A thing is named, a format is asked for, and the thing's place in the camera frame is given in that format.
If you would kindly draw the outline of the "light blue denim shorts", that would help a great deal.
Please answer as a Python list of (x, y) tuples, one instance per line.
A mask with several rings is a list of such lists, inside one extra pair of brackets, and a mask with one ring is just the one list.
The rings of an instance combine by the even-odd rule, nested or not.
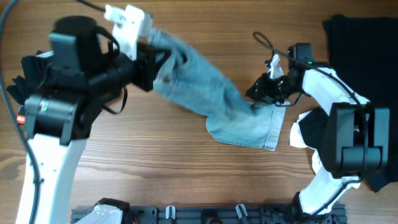
[(195, 48), (161, 29), (149, 43), (171, 51), (153, 88), (166, 100), (206, 117), (206, 130), (218, 142), (275, 151), (285, 108), (243, 98), (234, 83)]

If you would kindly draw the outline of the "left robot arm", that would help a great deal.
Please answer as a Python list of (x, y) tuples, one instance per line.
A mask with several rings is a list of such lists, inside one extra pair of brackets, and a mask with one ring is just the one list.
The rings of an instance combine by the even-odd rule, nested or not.
[(18, 223), (63, 223), (91, 127), (127, 86), (151, 91), (159, 49), (147, 44), (151, 15), (116, 16), (107, 31), (86, 16), (59, 19), (44, 79), (25, 102), (27, 157)]

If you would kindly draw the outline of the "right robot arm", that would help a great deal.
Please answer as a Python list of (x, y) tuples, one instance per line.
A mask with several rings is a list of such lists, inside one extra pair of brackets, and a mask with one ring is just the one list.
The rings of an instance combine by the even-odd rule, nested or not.
[(311, 96), (328, 116), (321, 146), (321, 168), (311, 183), (296, 193), (288, 217), (297, 223), (320, 220), (369, 171), (387, 163), (389, 109), (375, 107), (355, 93), (328, 66), (315, 62), (310, 44), (297, 43), (283, 53), (272, 51), (263, 73), (246, 92), (254, 100), (285, 108), (290, 95)]

